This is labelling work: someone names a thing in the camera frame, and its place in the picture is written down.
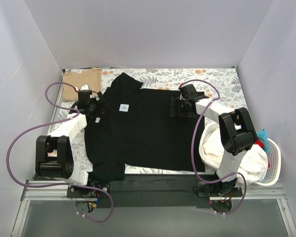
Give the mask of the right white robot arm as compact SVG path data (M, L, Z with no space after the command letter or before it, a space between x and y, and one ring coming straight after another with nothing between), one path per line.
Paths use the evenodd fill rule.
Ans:
M257 141L257 134L250 114L246 108L233 109L221 105L218 101L221 95L212 84L207 83L217 93L217 97L210 99L199 96L192 80L183 82L179 86L181 95L172 99L171 116L188 117L199 115L191 140L191 163L193 171L199 181L205 184L231 182L237 178L240 163L248 150ZM194 142L200 121L207 117L219 125L221 143L224 148L222 161L216 171L217 180L207 181L198 175L194 162Z

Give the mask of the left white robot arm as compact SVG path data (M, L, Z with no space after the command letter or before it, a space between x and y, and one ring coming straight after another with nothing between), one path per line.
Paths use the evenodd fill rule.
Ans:
M98 115L110 108L101 92L80 89L78 101L65 122L58 128L37 138L36 175L87 185L88 172L74 165L72 141L88 124L99 121Z

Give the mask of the black t shirt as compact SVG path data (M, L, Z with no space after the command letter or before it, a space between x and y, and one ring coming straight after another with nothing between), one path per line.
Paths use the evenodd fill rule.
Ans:
M97 114L99 121L85 128L90 178L122 180L126 165L203 172L198 146L204 120L171 117L171 98L178 96L178 91L145 89L120 74L104 93L110 110Z

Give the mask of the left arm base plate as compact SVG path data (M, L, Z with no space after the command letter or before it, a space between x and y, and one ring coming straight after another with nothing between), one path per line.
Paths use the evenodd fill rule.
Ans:
M104 190L107 193L110 193L110 189L111 189L110 183L91 182L88 185ZM68 187L68 190L67 190L67 198L98 198L98 197L107 198L107 195L94 189L87 189L87 188L81 188L76 186Z

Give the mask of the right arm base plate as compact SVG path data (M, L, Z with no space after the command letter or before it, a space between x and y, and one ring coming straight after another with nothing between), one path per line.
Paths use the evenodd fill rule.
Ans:
M192 191L200 198L217 198L218 202L227 202L231 201L232 198L241 198L243 196L242 188L235 187L234 182L214 184L197 182Z

